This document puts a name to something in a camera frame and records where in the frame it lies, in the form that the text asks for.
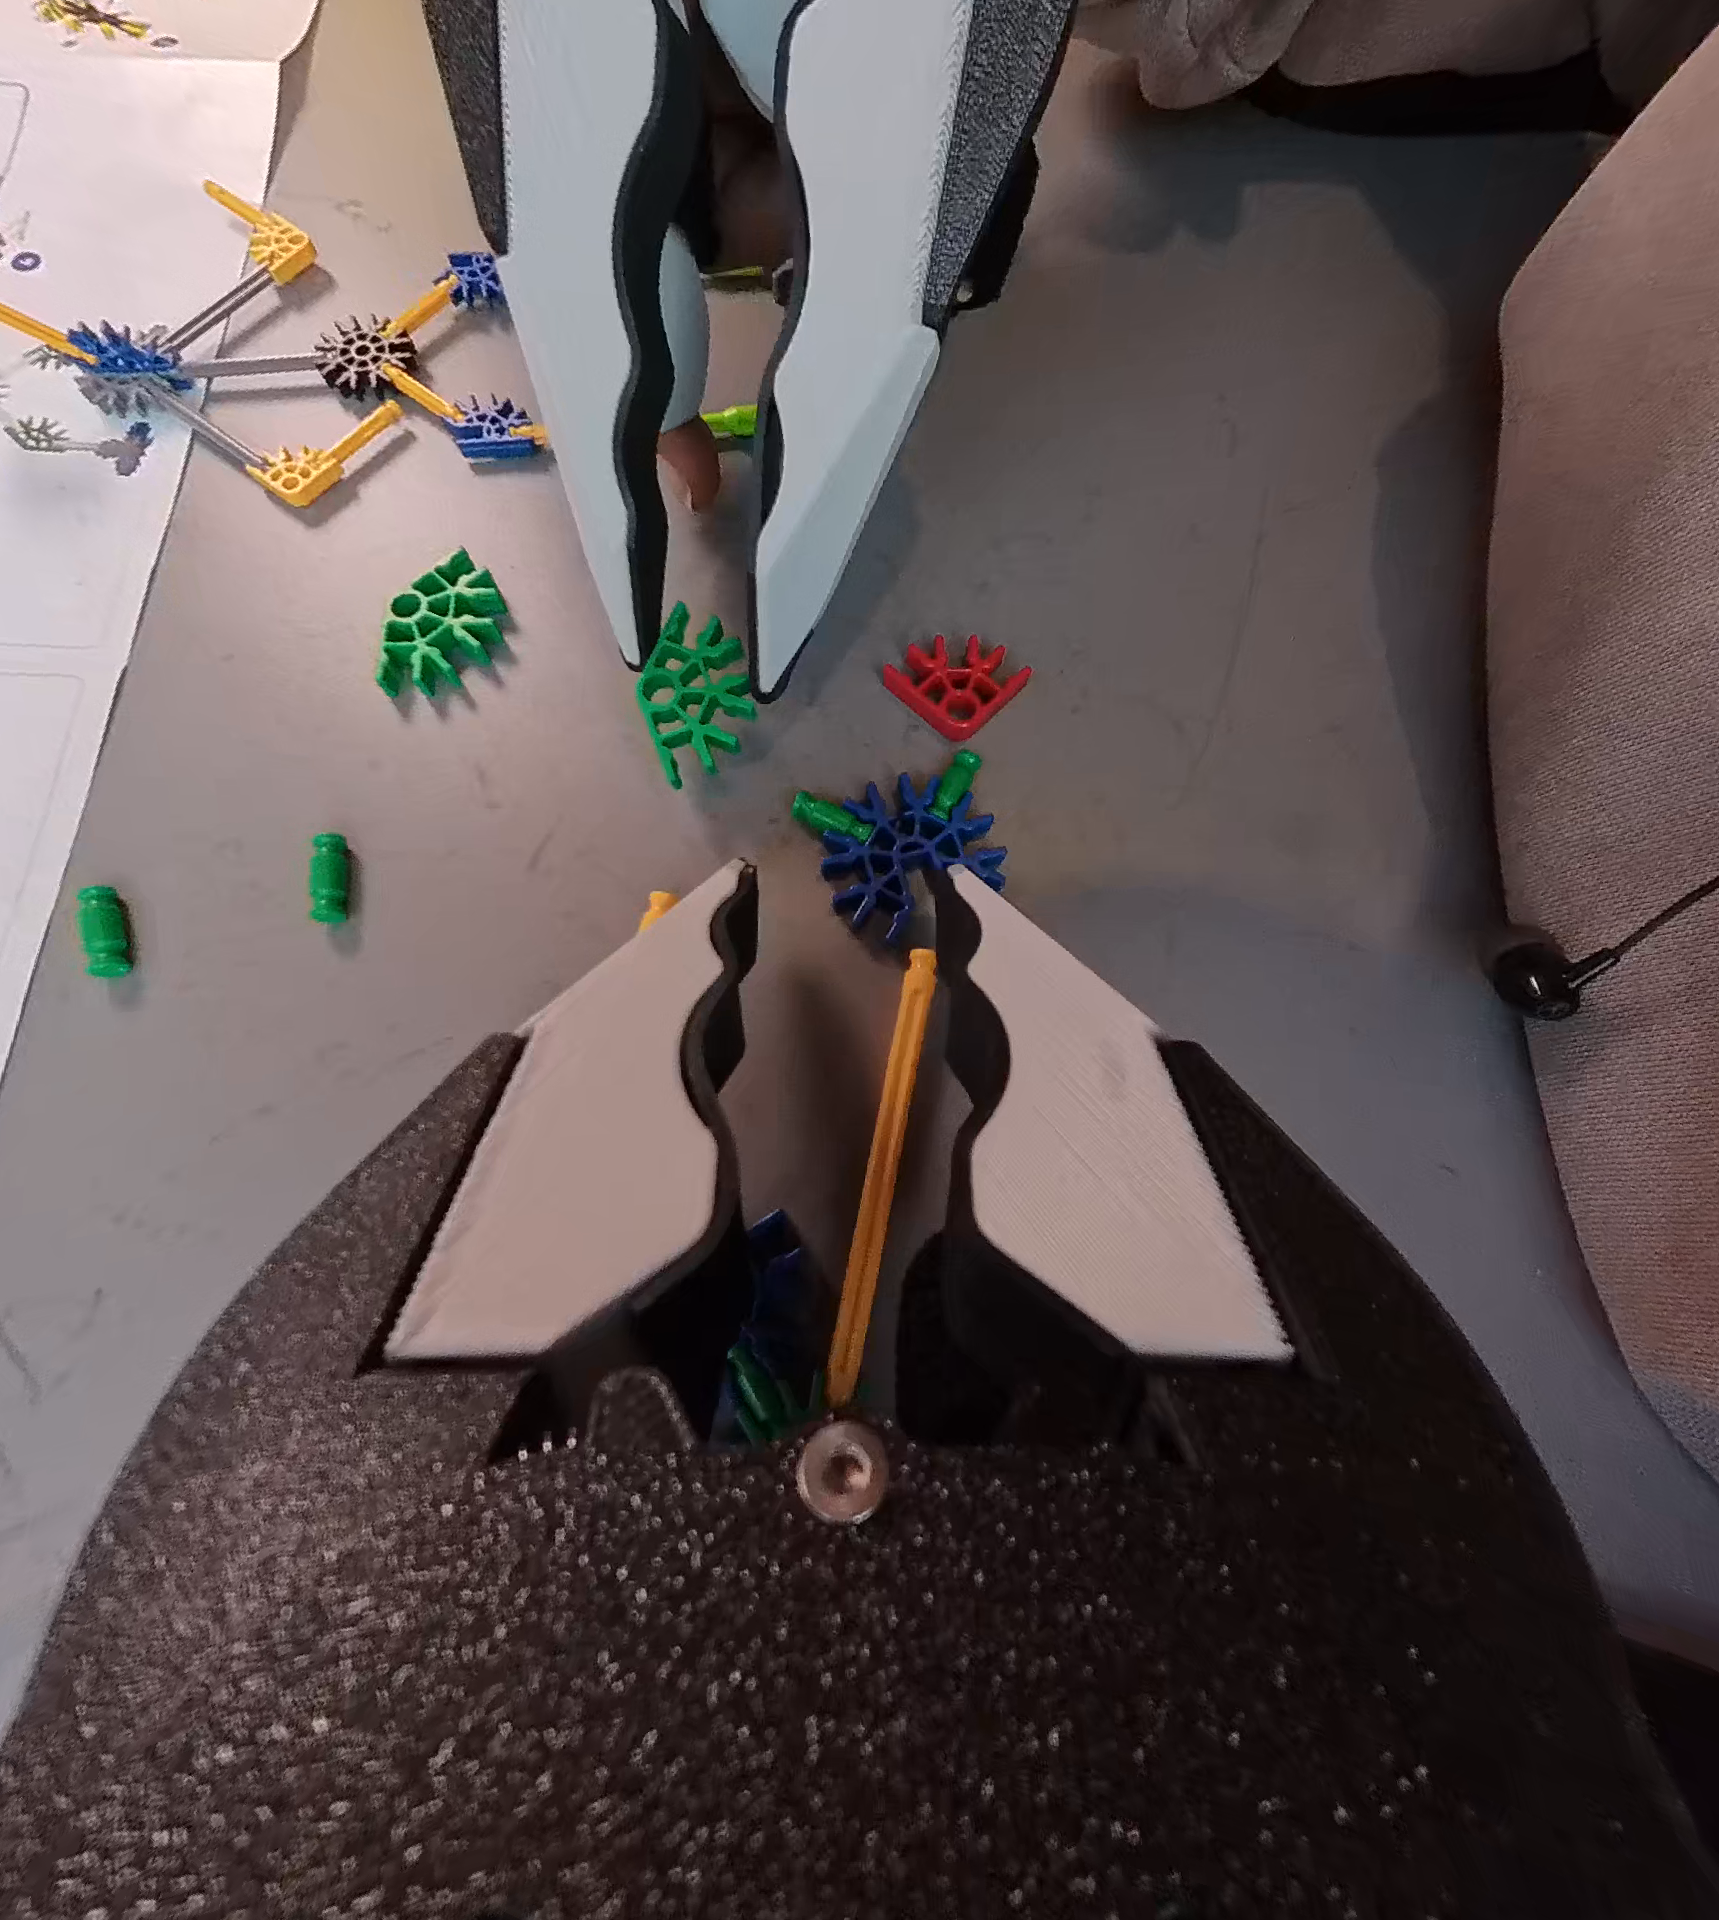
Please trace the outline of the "connector assembly with yellow rods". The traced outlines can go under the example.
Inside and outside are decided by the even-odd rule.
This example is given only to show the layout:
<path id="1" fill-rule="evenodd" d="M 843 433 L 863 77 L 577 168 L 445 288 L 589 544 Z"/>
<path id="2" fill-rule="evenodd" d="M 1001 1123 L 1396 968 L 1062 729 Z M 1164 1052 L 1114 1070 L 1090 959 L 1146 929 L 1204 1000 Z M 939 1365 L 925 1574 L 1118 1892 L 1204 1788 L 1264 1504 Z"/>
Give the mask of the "connector assembly with yellow rods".
<path id="1" fill-rule="evenodd" d="M 919 945 L 905 963 L 837 1315 L 813 1347 L 821 1362 L 815 1394 L 793 1400 L 741 1340 L 769 1298 L 769 1283 L 783 1273 L 785 1252 L 771 1225 L 745 1225 L 735 1145 L 719 1102 L 719 1090 L 743 1053 L 739 988 L 757 945 L 755 872 L 739 864 L 725 879 L 727 892 L 711 907 L 699 907 L 695 897 L 677 902 L 657 893 L 625 948 L 625 955 L 671 957 L 669 943 L 649 932 L 663 921 L 699 937 L 697 989 L 681 1000 L 673 1106 L 679 1116 L 701 1123 L 699 1198 L 707 1209 L 693 1231 L 679 1231 L 675 1252 L 631 1290 L 625 1318 L 631 1364 L 601 1384 L 599 1405 L 585 1425 L 601 1434 L 599 1445 L 609 1451 L 669 1454 L 711 1444 L 725 1389 L 733 1391 L 733 1407 L 747 1411 L 755 1448 L 859 1398 L 919 1058 L 937 992 L 937 955 Z"/>

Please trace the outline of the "blue snowflake connector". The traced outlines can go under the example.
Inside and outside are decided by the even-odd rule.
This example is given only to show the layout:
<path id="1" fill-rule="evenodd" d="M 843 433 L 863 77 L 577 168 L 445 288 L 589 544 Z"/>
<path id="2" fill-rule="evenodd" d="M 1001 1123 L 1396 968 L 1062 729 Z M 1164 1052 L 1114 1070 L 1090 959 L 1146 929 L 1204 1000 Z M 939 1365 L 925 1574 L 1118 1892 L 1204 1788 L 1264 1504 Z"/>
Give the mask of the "blue snowflake connector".
<path id="1" fill-rule="evenodd" d="M 913 921 L 917 879 L 953 868 L 995 893 L 1007 888 L 1007 851 L 991 841 L 995 818 L 975 810 L 967 786 L 945 797 L 947 775 L 925 781 L 899 774 L 895 796 L 871 781 L 841 804 L 851 828 L 821 828 L 821 877 L 829 906 L 855 937 L 899 948 Z"/>

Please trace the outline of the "red corner connector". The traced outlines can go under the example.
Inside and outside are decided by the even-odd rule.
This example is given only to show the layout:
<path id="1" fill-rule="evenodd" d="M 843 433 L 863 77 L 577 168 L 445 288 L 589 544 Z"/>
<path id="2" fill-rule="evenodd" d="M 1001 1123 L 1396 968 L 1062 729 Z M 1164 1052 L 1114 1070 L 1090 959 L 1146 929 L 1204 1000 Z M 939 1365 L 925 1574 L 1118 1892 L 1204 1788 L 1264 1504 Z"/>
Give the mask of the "red corner connector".
<path id="1" fill-rule="evenodd" d="M 959 645 L 943 634 L 913 640 L 899 659 L 879 672 L 881 684 L 903 708 L 955 745 L 973 739 L 1027 688 L 1031 676 L 1029 666 L 1009 661 L 1005 645 L 985 645 L 973 634 Z"/>

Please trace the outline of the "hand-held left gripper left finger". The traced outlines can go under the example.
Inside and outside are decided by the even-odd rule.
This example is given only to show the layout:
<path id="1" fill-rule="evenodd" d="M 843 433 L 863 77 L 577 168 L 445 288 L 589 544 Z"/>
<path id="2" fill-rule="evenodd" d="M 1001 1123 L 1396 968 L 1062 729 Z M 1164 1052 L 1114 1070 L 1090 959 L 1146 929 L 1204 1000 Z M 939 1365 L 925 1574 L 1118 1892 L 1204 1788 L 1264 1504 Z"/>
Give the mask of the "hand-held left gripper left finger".
<path id="1" fill-rule="evenodd" d="M 393 1365 L 541 1362 L 685 1279 L 739 1199 L 757 868 L 731 857 L 553 996 L 383 1336 Z"/>

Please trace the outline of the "person's right forearm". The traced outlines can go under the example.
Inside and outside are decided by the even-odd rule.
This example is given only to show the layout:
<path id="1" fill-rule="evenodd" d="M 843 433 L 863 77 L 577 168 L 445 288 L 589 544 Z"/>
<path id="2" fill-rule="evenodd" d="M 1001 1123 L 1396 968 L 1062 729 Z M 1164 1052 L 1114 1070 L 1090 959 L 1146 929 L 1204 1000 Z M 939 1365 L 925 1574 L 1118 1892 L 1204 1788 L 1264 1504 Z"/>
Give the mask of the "person's right forearm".
<path id="1" fill-rule="evenodd" d="M 1508 79 L 1578 62 L 1638 105 L 1719 25 L 1719 2 L 1080 2 L 1070 29 L 1130 59 L 1156 107 L 1266 76 L 1310 88 Z"/>

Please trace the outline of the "green fan-shaped connector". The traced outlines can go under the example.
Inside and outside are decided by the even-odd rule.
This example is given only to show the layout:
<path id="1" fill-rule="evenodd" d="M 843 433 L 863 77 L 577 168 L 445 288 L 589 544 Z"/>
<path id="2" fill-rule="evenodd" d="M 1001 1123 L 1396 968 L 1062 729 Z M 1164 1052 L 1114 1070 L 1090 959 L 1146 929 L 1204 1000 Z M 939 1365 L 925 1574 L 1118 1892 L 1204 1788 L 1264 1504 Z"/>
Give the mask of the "green fan-shaped connector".
<path id="1" fill-rule="evenodd" d="M 673 601 L 633 684 L 657 765 L 671 791 L 685 767 L 713 778 L 743 750 L 741 729 L 757 717 L 747 654 L 719 616 L 695 621 Z"/>
<path id="2" fill-rule="evenodd" d="M 381 625 L 375 684 L 389 699 L 407 691 L 431 701 L 487 669 L 505 641 L 509 603 L 489 567 L 465 547 L 395 592 Z"/>

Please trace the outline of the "multicolour rod connector toy figure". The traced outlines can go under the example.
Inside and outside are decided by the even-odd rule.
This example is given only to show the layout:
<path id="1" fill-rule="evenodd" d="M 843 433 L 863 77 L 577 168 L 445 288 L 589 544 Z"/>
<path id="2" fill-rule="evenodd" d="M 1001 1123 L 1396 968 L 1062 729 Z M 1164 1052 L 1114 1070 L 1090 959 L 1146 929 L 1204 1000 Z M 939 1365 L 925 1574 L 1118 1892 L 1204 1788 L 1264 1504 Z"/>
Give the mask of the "multicolour rod connector toy figure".
<path id="1" fill-rule="evenodd" d="M 451 252 L 445 273 L 407 309 L 349 316 L 303 351 L 193 357 L 195 346 L 253 299 L 291 286 L 317 266 L 315 242 L 293 221 L 213 180 L 203 180 L 201 189 L 247 229 L 249 272 L 181 324 L 129 328 L 101 319 L 59 329 L 0 299 L 0 324 L 31 342 L 35 359 L 67 374 L 95 409 L 125 419 L 121 435 L 93 444 L 93 453 L 109 457 L 147 447 L 151 416 L 169 414 L 271 497 L 307 510 L 343 480 L 353 455 L 399 424 L 403 404 L 439 422 L 475 467 L 531 459 L 549 449 L 547 429 L 515 399 L 469 396 L 455 402 L 419 375 L 417 329 L 449 314 L 505 306 L 491 252 Z M 337 398 L 363 407 L 337 444 L 257 449 L 213 425 L 195 402 L 195 393 L 215 381 L 295 374 L 313 374 Z"/>

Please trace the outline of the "white instruction sheet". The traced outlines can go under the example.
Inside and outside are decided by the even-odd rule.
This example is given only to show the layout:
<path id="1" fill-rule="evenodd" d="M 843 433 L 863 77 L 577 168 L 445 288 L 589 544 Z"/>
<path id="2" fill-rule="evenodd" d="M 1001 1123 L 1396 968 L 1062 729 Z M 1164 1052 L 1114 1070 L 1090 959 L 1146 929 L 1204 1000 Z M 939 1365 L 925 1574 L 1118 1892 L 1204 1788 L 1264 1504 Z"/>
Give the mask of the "white instruction sheet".
<path id="1" fill-rule="evenodd" d="M 0 306 L 169 331 L 247 267 L 315 4 L 0 4 Z M 191 452 L 0 322 L 0 1081 Z"/>

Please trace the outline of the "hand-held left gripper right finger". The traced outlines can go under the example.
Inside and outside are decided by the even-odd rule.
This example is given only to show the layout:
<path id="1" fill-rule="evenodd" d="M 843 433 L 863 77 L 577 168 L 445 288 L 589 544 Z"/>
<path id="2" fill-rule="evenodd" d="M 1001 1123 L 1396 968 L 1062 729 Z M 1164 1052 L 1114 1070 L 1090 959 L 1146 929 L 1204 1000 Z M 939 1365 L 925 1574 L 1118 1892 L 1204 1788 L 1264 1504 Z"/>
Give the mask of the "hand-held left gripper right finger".
<path id="1" fill-rule="evenodd" d="M 967 1250 L 1138 1362 L 1288 1362 L 1156 1021 L 963 865 L 937 876 L 937 962 Z"/>

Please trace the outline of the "person's beige fleece clothing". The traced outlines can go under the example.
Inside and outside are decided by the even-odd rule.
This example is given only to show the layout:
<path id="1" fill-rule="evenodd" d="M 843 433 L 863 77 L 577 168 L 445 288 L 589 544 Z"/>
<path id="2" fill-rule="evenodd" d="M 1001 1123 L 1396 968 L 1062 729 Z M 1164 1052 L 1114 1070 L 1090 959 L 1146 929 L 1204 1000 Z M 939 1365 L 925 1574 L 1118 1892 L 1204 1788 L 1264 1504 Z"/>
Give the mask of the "person's beige fleece clothing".
<path id="1" fill-rule="evenodd" d="M 1719 23 L 1526 253 L 1498 314 L 1486 596 L 1510 920 L 1618 948 L 1526 1021 L 1594 1293 L 1719 1486 Z"/>

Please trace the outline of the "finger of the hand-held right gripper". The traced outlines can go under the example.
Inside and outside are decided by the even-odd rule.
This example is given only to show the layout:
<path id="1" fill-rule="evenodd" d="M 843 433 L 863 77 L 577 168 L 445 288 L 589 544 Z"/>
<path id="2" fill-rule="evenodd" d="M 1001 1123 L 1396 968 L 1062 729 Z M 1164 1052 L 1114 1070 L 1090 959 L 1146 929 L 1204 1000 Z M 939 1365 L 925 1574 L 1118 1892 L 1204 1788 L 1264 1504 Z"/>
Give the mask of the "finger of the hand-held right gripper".
<path id="1" fill-rule="evenodd" d="M 971 4 L 799 4 L 775 133 L 793 277 L 759 402 L 747 645 L 779 697 L 867 524 L 939 355 L 925 316 Z"/>
<path id="2" fill-rule="evenodd" d="M 691 416 L 707 324 L 679 229 L 703 156 L 681 4 L 497 7 L 501 283 L 583 560 L 621 659 L 661 623 L 659 438 Z"/>

